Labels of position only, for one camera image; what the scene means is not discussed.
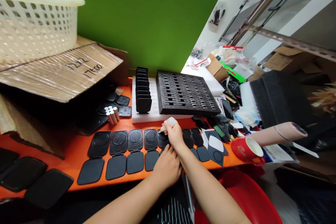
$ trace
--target green wall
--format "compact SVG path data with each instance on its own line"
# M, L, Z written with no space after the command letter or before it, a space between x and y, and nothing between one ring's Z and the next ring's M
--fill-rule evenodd
M128 51L130 67L180 72L217 0L85 0L78 34Z

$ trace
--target metal shelving rack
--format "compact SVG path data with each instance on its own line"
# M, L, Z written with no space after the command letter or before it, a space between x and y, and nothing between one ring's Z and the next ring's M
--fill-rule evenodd
M276 6L269 8L268 10L271 13L269 14L268 18L266 18L265 22L263 22L263 24L258 27L254 26L253 24L257 21L259 16L268 8L268 6L270 5L272 1L273 0L261 0L258 3L258 5L254 8L254 10L251 12L251 14L247 17L245 22L238 29L238 31L235 33L233 38L227 43L227 46L235 46L243 38L246 32L250 30L252 31L252 35L248 38L248 41L245 43L245 45L256 34L260 34L270 39L282 42L283 44L298 48L302 51L306 51L316 56L336 62L336 52L335 51L331 51L331 50L328 50L326 48L323 48L317 45L306 43L304 41L300 41L300 40L297 40L289 36L285 36L279 33L275 33L273 31L263 29L267 21L274 15L275 12L277 12L280 9L280 7L286 2L286 0L280 0L280 2Z

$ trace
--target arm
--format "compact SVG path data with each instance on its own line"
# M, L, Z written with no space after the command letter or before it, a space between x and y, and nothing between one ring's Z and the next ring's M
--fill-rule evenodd
M140 223L160 195L177 182L181 170L176 152L167 145L147 178L95 213L85 224L105 224L112 220L113 223Z
M212 224L250 224L251 222L231 195L185 145L179 124L176 123L172 128L164 122L164 126L167 129L169 141L180 158L196 198L209 222Z

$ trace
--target orange table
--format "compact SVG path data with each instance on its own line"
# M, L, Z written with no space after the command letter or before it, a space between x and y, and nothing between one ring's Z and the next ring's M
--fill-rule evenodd
M123 95L132 97L132 83L129 84L129 86L121 86L120 88L124 89ZM188 119L180 119L177 120L180 124L181 128L195 128L195 123L192 121L191 118ZM99 131L121 131L121 130L133 130L133 129L142 129L143 131L146 129L160 129L162 122L144 122L144 123L137 123L132 124L131 118L123 118L120 117L120 121L115 126L110 126L109 124L106 124L103 126ZM111 158L111 155L109 152L103 157L105 160L103 172L101 174L101 178L98 182L93 184L86 184L86 185L77 185L77 179L79 176L79 172L82 168L83 163L88 160L88 149L92 140L92 136L82 136L82 135L65 135L61 134L62 140L61 144L65 152L65 159L61 160L53 155L44 153L39 151L38 149L23 145L21 143L18 143L11 139L7 135L1 135L0 136L0 147L9 149L12 151L15 151L20 154L20 157L22 156L31 156L34 158L37 158L44 163L48 165L47 169L58 169L65 174L68 174L73 178L73 184L70 187L69 191L76 191L76 190L83 190L88 188L94 188L94 187L100 187L100 186L107 186L112 184L119 184L129 181L135 181L135 180L142 180L146 178L151 171L146 171L143 169L139 173L135 174L125 174L123 177L116 178L113 180L106 180L105 174L106 174L106 167L107 162ZM229 155L224 157L224 167L231 167L231 166L238 166L246 164L245 162L241 161L237 158L237 156L232 152L230 144L224 144L226 150L228 151ZM145 147L142 148L142 152L146 153ZM125 155L128 156L130 152L127 150ZM213 162L212 160L202 163L208 170L210 169L220 169L222 168L217 163ZM4 198L14 198L14 197L23 197L26 190L23 190L21 192L12 192L4 187L0 187L0 200Z

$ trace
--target cardboard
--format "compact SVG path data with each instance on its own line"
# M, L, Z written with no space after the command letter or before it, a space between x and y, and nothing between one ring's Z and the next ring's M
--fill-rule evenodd
M251 76L251 77L249 77L248 79L247 79L247 81L254 81L254 80L257 80L257 79L259 79L264 73L266 73L264 70L262 70L260 67L258 67L258 66L255 66L254 68L253 68L253 72L254 72L254 74Z
M84 92L112 70L116 72L109 77L114 82L128 85L127 52L104 48L107 50L78 36L75 46L61 54L15 62L10 68L7 64L0 71L0 82L62 103Z
M61 159L64 152L53 129L20 109L0 95L0 133L9 134L15 141L35 147Z
M219 83L229 77L227 71L223 68L222 64L215 58L212 53L209 53L207 58L210 58L211 63L210 65L206 66L206 68Z
M264 67L287 73L294 73L310 63L315 55L286 46L278 47L275 54L265 63Z

